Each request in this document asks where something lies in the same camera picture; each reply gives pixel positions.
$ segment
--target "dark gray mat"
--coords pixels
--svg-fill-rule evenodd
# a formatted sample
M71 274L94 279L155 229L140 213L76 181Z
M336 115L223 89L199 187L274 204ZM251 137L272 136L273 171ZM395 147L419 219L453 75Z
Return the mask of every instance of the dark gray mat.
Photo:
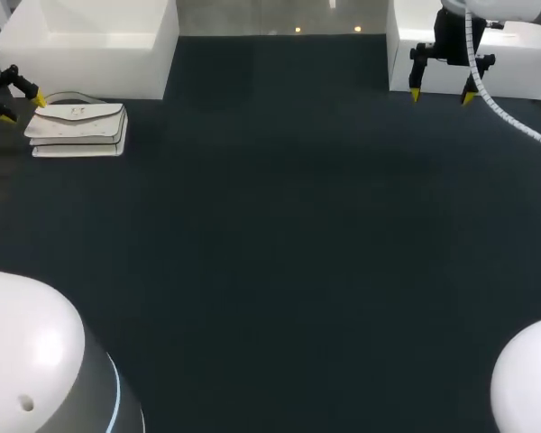
M125 157L23 164L0 270L69 297L149 433L494 432L541 319L541 146L386 68L384 37L183 38Z

